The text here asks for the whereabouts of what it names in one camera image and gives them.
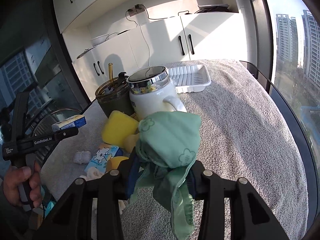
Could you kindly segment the yellow heart makeup sponge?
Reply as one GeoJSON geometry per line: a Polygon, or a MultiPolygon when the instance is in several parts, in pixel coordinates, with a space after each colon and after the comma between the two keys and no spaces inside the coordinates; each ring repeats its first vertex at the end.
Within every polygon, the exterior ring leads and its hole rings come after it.
{"type": "Polygon", "coordinates": [[[129,135],[124,139],[124,150],[127,153],[131,153],[133,148],[136,146],[136,143],[139,139],[139,133],[129,135]]]}

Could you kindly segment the chrome mug lid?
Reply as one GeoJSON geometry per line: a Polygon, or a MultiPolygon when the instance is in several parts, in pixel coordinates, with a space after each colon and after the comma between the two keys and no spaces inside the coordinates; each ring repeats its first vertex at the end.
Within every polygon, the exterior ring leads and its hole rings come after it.
{"type": "Polygon", "coordinates": [[[130,88],[144,88],[158,84],[169,78],[168,69],[164,66],[154,66],[140,69],[127,78],[130,88]]]}

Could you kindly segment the yellow round makeup sponge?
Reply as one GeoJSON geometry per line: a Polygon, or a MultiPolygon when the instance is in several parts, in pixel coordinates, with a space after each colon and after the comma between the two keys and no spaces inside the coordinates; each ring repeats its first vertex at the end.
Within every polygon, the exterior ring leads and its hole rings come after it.
{"type": "Polygon", "coordinates": [[[112,157],[107,161],[106,172],[110,172],[111,170],[116,170],[122,161],[127,160],[128,157],[125,156],[116,156],[112,157]]]}

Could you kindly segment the grey terry table cover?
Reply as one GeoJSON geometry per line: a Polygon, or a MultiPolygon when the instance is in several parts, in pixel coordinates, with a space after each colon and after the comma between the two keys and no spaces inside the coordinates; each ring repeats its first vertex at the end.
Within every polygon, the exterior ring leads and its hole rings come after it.
{"type": "MultiPolygon", "coordinates": [[[[305,168],[298,147],[278,107],[247,69],[235,61],[178,62],[167,66],[207,66],[211,84],[179,97],[190,113],[201,116],[197,159],[221,178],[245,177],[258,191],[289,239],[302,239],[308,220],[305,168]]],[[[58,200],[85,174],[73,163],[77,151],[95,153],[102,142],[106,115],[97,101],[84,113],[87,124],[62,141],[47,159],[41,180],[58,200]]],[[[125,239],[175,239],[170,214],[142,188],[121,216],[125,239]]]]}

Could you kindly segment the white ceramic mug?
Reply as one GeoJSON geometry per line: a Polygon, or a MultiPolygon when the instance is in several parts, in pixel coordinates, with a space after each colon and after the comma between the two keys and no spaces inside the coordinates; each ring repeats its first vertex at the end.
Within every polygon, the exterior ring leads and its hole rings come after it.
{"type": "Polygon", "coordinates": [[[130,93],[130,100],[139,120],[156,112],[187,112],[184,104],[178,98],[172,80],[164,87],[145,94],[130,93]]]}

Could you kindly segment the white cabinet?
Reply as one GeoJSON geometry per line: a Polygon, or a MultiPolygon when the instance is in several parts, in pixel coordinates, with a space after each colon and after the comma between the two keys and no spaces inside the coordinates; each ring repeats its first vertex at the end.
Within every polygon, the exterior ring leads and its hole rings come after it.
{"type": "Polygon", "coordinates": [[[256,63],[249,0],[53,0],[59,31],[90,100],[114,73],[190,60],[256,63]],[[108,34],[92,46],[91,39],[108,34]]]}

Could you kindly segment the white plastic tray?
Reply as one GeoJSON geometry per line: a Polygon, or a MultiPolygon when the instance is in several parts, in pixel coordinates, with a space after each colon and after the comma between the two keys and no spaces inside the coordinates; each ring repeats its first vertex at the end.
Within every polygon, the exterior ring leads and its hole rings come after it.
{"type": "Polygon", "coordinates": [[[171,67],[168,70],[177,94],[201,92],[211,84],[204,64],[171,67]]]}

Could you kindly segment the amber glass straw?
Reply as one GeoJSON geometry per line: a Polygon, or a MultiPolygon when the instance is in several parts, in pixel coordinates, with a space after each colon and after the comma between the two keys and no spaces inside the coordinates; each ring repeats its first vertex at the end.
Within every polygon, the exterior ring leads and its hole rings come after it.
{"type": "Polygon", "coordinates": [[[113,64],[109,63],[108,64],[108,75],[110,79],[110,84],[111,86],[114,86],[114,80],[113,80],[113,64]]]}

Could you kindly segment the blue cartoon tissue pack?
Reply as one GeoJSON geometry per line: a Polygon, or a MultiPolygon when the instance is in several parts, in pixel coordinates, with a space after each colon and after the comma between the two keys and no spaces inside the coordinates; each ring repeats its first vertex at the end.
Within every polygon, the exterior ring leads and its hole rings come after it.
{"type": "Polygon", "coordinates": [[[105,173],[107,162],[111,158],[115,157],[118,153],[122,153],[121,149],[118,146],[101,144],[96,154],[93,155],[92,159],[86,166],[85,172],[87,172],[90,168],[94,167],[99,172],[105,173]]]}

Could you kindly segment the yellow sponge left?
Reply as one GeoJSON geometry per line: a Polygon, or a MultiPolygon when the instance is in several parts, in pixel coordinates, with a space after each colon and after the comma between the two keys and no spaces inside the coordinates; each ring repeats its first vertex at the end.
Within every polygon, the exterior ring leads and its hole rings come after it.
{"type": "Polygon", "coordinates": [[[135,134],[139,122],[120,112],[112,111],[101,132],[104,143],[124,148],[124,141],[129,135],[135,134]]]}

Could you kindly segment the amber glass tumbler green sleeve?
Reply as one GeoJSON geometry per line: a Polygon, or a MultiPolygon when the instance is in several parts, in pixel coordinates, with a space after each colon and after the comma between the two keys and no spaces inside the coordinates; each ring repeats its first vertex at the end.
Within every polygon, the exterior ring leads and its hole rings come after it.
{"type": "Polygon", "coordinates": [[[130,90],[126,82],[117,87],[112,87],[110,81],[103,83],[95,91],[95,98],[107,117],[113,111],[120,111],[129,116],[135,112],[130,101],[130,90]]]}

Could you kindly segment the white bowl on cabinet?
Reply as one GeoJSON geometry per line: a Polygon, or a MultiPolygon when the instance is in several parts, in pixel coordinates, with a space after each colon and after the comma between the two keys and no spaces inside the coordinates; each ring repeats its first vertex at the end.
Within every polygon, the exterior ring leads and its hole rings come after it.
{"type": "Polygon", "coordinates": [[[107,37],[108,37],[108,34],[104,34],[104,35],[100,35],[98,37],[91,39],[92,46],[94,47],[94,46],[97,46],[97,45],[105,42],[107,37]]]}

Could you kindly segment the green flower cloth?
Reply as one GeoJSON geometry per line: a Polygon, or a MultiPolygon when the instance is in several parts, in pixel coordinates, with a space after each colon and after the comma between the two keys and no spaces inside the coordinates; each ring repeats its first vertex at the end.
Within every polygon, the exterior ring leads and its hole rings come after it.
{"type": "Polygon", "coordinates": [[[129,202],[137,200],[143,187],[153,188],[153,198],[171,214],[176,239],[194,231],[194,201],[186,177],[200,147],[201,117],[187,112],[156,112],[139,122],[135,150],[140,165],[129,202]]]}

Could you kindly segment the grey woven cloth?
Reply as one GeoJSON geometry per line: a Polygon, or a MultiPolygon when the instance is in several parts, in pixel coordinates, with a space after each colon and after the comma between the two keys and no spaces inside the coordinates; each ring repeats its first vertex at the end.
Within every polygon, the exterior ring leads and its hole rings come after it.
{"type": "Polygon", "coordinates": [[[73,162],[76,164],[88,164],[92,159],[92,154],[89,151],[78,151],[75,153],[73,162]]]}

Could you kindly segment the yellow Vinda tissue pack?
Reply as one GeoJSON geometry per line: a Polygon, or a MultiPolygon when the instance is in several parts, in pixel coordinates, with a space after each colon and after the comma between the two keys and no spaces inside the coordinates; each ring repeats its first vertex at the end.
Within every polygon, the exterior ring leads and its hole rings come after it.
{"type": "Polygon", "coordinates": [[[71,127],[80,128],[82,126],[85,126],[85,124],[86,124],[86,119],[84,115],[74,115],[63,121],[59,121],[52,124],[52,131],[56,132],[56,131],[71,128],[71,127]]]}

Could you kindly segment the metal frame chair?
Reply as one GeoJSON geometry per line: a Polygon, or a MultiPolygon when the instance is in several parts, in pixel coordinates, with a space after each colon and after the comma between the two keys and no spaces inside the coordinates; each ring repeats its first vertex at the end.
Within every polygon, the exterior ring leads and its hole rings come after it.
{"type": "MultiPolygon", "coordinates": [[[[80,114],[81,110],[75,108],[61,108],[54,110],[50,113],[47,113],[41,120],[36,123],[33,123],[30,126],[31,133],[28,134],[28,137],[41,136],[52,132],[52,125],[56,122],[63,121],[68,117],[80,114]]],[[[51,155],[54,148],[57,146],[57,143],[49,146],[44,146],[40,150],[36,151],[36,159],[40,166],[43,166],[51,155]]]]}

